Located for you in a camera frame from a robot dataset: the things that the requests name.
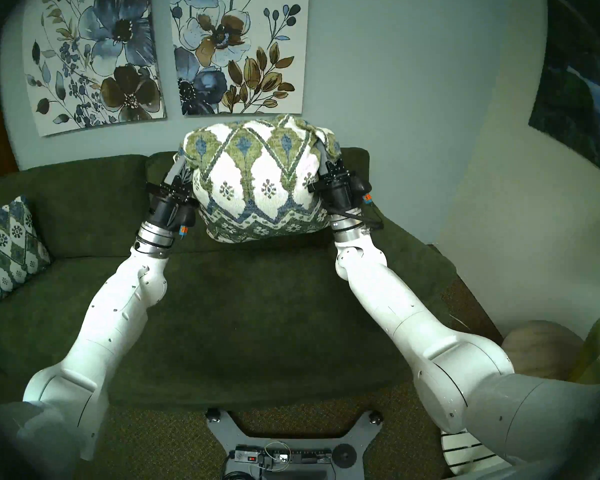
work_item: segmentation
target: throw pillow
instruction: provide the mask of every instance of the throw pillow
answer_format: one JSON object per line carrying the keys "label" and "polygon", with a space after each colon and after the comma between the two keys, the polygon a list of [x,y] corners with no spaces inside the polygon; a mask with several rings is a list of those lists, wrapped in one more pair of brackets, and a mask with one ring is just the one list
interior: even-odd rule
{"label": "throw pillow", "polygon": [[181,153],[207,234],[241,243],[327,227],[320,196],[307,189],[318,178],[318,144],[331,162],[340,157],[333,132],[289,114],[217,123],[187,134]]}
{"label": "throw pillow", "polygon": [[0,208],[0,301],[51,264],[38,239],[26,198]]}

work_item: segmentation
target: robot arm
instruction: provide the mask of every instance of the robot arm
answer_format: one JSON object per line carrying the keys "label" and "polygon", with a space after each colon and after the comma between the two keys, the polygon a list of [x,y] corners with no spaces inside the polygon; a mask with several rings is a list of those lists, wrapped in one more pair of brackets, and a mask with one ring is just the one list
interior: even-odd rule
{"label": "robot arm", "polygon": [[499,345],[442,325],[374,246],[360,208],[371,185],[342,161],[327,162],[309,190],[330,213],[336,272],[406,359],[436,425],[448,434],[466,429],[514,465],[565,454],[596,418],[600,385],[515,374]]}
{"label": "robot arm", "polygon": [[130,257],[89,303],[66,357],[31,378],[23,402],[0,408],[15,444],[45,478],[67,478],[77,455],[93,458],[109,406],[109,382],[140,337],[147,308],[166,293],[163,272],[175,234],[183,236],[195,224],[198,202],[190,196],[184,158],[174,158],[162,184],[147,184],[147,191],[153,197]]}
{"label": "robot arm", "polygon": [[309,190],[320,193],[330,213],[336,272],[407,360],[427,413],[447,433],[465,429],[469,395],[488,376],[513,373],[511,361],[493,341],[442,325],[387,267],[360,208],[371,185],[342,160],[327,162]]}

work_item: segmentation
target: wall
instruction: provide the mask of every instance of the wall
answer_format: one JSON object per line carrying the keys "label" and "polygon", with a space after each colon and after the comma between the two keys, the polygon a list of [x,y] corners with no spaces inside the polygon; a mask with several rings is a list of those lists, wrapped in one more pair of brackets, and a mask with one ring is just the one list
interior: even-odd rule
{"label": "wall", "polygon": [[[0,87],[21,170],[123,153],[175,151],[225,118],[185,118],[168,0],[153,1],[167,120],[39,137],[26,103],[22,4],[2,32]],[[507,0],[309,0],[303,116],[371,154],[374,199],[427,243],[437,238],[482,126]]]}
{"label": "wall", "polygon": [[546,0],[511,0],[500,73],[437,247],[503,335],[532,319],[586,337],[600,317],[600,171],[528,126]]}

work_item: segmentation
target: brown flower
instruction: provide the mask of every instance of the brown flower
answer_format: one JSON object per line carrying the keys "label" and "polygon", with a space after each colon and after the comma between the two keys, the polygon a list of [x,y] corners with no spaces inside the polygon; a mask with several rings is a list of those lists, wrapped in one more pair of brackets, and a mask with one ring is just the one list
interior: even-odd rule
{"label": "brown flower", "polygon": [[133,65],[118,66],[113,78],[102,81],[100,88],[102,104],[109,111],[118,111],[118,120],[151,120],[149,113],[160,110],[160,90],[149,76],[149,70],[136,72]]}

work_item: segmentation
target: sofa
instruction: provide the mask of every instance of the sofa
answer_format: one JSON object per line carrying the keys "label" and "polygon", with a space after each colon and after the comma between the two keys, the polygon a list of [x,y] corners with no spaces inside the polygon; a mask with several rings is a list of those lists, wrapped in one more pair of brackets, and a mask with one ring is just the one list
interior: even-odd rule
{"label": "sofa", "polygon": [[[86,308],[129,256],[173,151],[52,164],[0,180],[0,205],[25,196],[53,263],[0,301],[0,403],[62,360]],[[369,153],[343,148],[369,178]],[[454,265],[384,221],[372,232],[389,267],[450,326],[441,293]],[[389,337],[335,272],[330,229],[241,244],[211,239],[200,219],[171,249],[168,290],[109,388],[113,405],[244,409],[348,396],[411,378]]]}

